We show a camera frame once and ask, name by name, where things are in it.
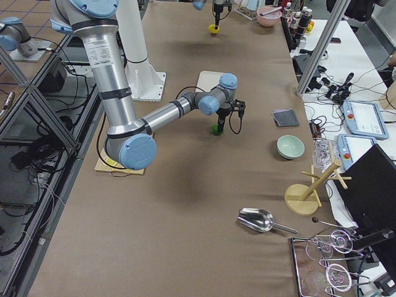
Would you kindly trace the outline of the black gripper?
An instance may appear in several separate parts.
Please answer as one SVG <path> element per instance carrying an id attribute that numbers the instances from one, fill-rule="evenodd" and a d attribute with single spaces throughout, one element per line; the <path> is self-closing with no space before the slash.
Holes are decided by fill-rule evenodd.
<path id="1" fill-rule="evenodd" d="M 232 112 L 232 104 L 227 103 L 226 107 L 220 107 L 216 114 L 218 115 L 218 122 L 217 122 L 217 133 L 222 134 L 224 129 L 224 122 L 227 116 L 229 116 Z"/>
<path id="2" fill-rule="evenodd" d="M 218 30 L 218 26 L 220 23 L 220 14 L 223 12 L 224 6 L 224 0 L 213 0 L 212 10 L 215 13 L 215 30 Z"/>

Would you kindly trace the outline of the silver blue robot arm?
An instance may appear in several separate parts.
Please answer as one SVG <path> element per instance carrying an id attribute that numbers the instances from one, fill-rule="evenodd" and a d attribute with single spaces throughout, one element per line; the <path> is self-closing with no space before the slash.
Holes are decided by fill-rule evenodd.
<path id="1" fill-rule="evenodd" d="M 206 1 L 204 0 L 198 0 L 198 1 L 193 1 L 192 5 L 193 7 L 198 10 L 201 11 L 204 6 L 205 6 Z M 223 12 L 225 7 L 225 2 L 224 1 L 212 1 L 212 13 L 215 19 L 215 23 L 212 25 L 209 25 L 208 27 L 208 31 L 211 34 L 217 34 L 220 31 L 220 15 Z"/>
<path id="2" fill-rule="evenodd" d="M 119 1 L 51 1 L 52 28 L 79 37 L 108 117 L 105 152 L 131 170 L 148 167 L 157 154 L 152 134 L 194 109 L 208 116 L 234 101 L 238 79 L 225 73 L 209 92 L 186 92 L 138 118 L 116 40 Z"/>

